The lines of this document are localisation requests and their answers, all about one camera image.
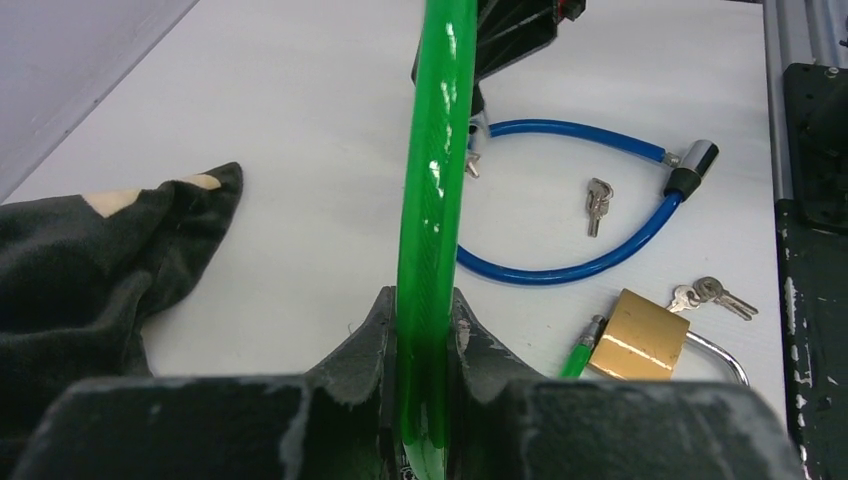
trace table surface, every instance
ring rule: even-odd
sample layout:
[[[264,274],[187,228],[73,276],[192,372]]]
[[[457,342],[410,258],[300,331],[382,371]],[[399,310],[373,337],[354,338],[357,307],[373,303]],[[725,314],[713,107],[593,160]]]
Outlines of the table surface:
[[[419,0],[204,0],[8,201],[159,182],[238,161],[245,192],[195,291],[144,330],[158,375],[304,371],[395,282]],[[684,314],[732,352],[783,417],[765,61],[760,6],[592,0],[542,52],[483,82],[492,121],[583,122],[683,153],[721,156],[700,190],[628,262],[575,284],[523,288],[459,268],[483,324],[528,364],[558,372],[593,314],[622,288],[666,304],[712,275],[759,308]],[[659,203],[657,165],[560,137],[495,139],[467,181],[460,240],[484,258],[545,268],[627,238]],[[615,188],[586,235],[586,184]],[[599,378],[587,374],[588,378]],[[675,380],[730,380],[684,349]]]

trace blue cable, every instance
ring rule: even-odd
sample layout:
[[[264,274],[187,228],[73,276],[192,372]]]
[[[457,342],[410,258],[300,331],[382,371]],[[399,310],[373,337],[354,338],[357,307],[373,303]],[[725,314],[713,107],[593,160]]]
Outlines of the blue cable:
[[[559,120],[511,120],[493,124],[490,130],[492,137],[516,133],[550,133],[581,138],[660,163],[663,161],[666,153],[662,147],[633,137],[588,125]],[[638,252],[654,238],[682,202],[683,196],[679,192],[670,193],[660,203],[660,206],[657,207],[654,215],[627,241],[611,252],[581,265],[553,270],[519,270],[483,260],[463,248],[462,245],[459,246],[457,251],[457,261],[460,265],[478,275],[514,285],[560,285],[582,280],[612,268],[633,256],[634,253]]]

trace padlock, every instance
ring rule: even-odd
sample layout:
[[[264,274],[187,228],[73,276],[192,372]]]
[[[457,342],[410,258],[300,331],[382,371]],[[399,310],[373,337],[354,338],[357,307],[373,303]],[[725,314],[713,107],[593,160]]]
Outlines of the padlock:
[[[589,364],[622,380],[669,380],[687,341],[725,362],[739,383],[749,384],[739,362],[689,331],[688,320],[627,289],[621,291]]]

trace gold padlock body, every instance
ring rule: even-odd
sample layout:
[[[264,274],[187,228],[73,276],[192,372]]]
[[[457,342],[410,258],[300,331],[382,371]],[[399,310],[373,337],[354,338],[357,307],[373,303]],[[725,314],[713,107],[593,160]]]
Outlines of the gold padlock body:
[[[624,289],[589,364],[622,380],[668,380],[689,322]]]

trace gray wall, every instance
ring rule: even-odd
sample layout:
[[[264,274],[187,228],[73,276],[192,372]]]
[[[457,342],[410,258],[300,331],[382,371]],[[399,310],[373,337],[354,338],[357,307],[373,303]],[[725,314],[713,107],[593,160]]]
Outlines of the gray wall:
[[[0,0],[0,201],[197,0]]]

